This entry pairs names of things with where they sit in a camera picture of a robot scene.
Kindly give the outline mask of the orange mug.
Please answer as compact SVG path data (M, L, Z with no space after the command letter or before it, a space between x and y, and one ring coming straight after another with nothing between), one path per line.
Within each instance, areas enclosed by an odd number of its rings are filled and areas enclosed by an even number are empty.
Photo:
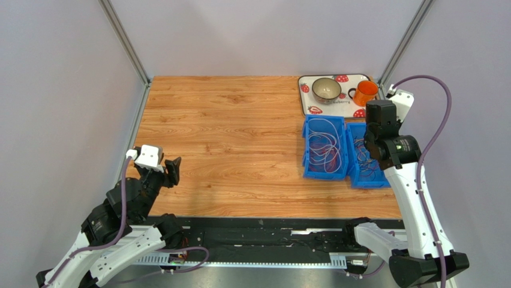
M370 80L363 80L356 88L348 90L348 96L357 106L365 107L366 103L373 100L378 94L378 86Z

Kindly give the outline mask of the right aluminium frame post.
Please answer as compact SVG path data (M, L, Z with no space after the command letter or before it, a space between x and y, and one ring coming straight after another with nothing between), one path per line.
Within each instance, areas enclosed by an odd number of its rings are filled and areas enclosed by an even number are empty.
M434 6L435 0L423 0L421 1L419 8L417 9L415 15L410 21L407 29L405 30L403 36L401 37L394 53L392 54L389 62L387 63L383 74L378 80L378 84L381 88L389 84L390 78L395 71L396 67L399 64L399 61L404 56L408 46L411 44L414 36L420 29L421 24L427 17L429 11Z

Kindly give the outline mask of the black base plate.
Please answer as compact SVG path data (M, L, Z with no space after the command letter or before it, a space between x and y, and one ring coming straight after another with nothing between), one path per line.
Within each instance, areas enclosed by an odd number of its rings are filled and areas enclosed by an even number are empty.
M178 217L185 243L205 247L219 262L314 263L328 253L368 254L350 245L345 218Z

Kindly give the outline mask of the blue plastic bin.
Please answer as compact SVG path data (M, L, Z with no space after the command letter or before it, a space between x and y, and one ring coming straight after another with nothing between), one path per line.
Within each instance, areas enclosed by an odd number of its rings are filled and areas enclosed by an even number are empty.
M372 159L364 146L365 123L346 124L348 168L352 188L389 188L390 184L376 160Z
M302 127L303 177L342 181L347 176L348 153L342 116L307 114Z

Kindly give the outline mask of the left aluminium frame post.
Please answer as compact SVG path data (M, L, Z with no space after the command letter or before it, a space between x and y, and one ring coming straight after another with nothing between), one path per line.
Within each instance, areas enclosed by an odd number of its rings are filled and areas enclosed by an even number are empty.
M124 29L124 26L113 6L113 3L110 0L99 0L98 2L101 5L101 8L103 9L108 21L110 22L110 25L112 26L123 49L125 50L126 55L132 63L139 79L145 87L148 87L151 84L151 79L148 76L133 44L130 41L130 38Z

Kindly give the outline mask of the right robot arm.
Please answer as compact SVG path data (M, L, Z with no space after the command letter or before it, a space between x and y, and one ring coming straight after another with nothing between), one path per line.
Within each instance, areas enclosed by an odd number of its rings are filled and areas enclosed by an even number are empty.
M377 160L397 199L406 241L379 228L369 218L346 225L350 245L365 247L388 265L399 287L446 281L470 266L465 253L455 251L429 196L422 153L413 136L402 136L398 108L390 100L366 104L365 148Z

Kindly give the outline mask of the ceramic bowl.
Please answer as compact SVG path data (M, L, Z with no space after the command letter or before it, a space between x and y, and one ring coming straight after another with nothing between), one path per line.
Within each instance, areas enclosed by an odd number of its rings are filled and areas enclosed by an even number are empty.
M342 94L342 88L336 80L322 77L313 82L312 94L317 102L330 104Z

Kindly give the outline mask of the right blue plastic bin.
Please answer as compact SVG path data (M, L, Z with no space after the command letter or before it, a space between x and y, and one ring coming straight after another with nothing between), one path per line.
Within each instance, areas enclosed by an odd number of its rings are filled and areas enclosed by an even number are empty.
M389 188L390 184L376 160L372 159L364 146L365 123L346 124L348 168L352 188Z

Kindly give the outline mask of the aluminium frame post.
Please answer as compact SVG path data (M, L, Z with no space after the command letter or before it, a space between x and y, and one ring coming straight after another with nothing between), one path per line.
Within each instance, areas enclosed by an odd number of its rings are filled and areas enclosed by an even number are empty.
M392 54L389 62L387 63L383 74L378 80L378 84L381 88L389 84L390 78L395 71L396 67L399 64L399 61L404 56L408 46L411 44L414 36L420 29L421 24L427 17L429 11L434 6L435 0L423 0L421 1L419 8L417 9L415 15L410 21L407 29L405 30L403 36L401 37L394 53Z
M130 41L130 38L124 29L124 26L113 6L113 3L110 0L99 0L98 2L101 5L101 8L103 9L108 21L110 22L110 25L112 26L123 49L125 50L126 55L132 63L139 79L145 87L148 87L151 84L151 79L148 76L133 44Z

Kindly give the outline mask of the strawberry print tray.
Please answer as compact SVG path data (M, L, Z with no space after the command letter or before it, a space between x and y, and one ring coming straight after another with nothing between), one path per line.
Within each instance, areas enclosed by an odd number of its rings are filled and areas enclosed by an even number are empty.
M342 94L333 103L322 104L317 102L313 97L312 84L315 80L322 77L336 80L342 88ZM370 77L364 74L334 74L300 77L298 80L298 88L303 113L305 115L342 116L347 119L364 118L366 116L365 107L357 106L348 96L348 90L350 88L356 88L358 83L363 80L372 81Z

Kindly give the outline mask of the left blue plastic bin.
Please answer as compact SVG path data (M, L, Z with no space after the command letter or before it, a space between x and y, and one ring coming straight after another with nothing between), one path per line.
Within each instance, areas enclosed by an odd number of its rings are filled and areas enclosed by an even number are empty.
M302 127L303 177L342 181L347 176L348 153L342 116L307 114Z

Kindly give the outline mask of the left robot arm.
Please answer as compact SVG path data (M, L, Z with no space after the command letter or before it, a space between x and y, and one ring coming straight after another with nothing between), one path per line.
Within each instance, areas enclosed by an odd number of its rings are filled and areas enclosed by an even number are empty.
M162 170L136 163L139 178L122 172L104 202L86 217L74 244L53 269L36 275L39 287L102 287L139 258L161 248L180 249L184 230L173 214L163 214L132 241L107 254L142 225L162 188L179 183L182 159L165 160Z

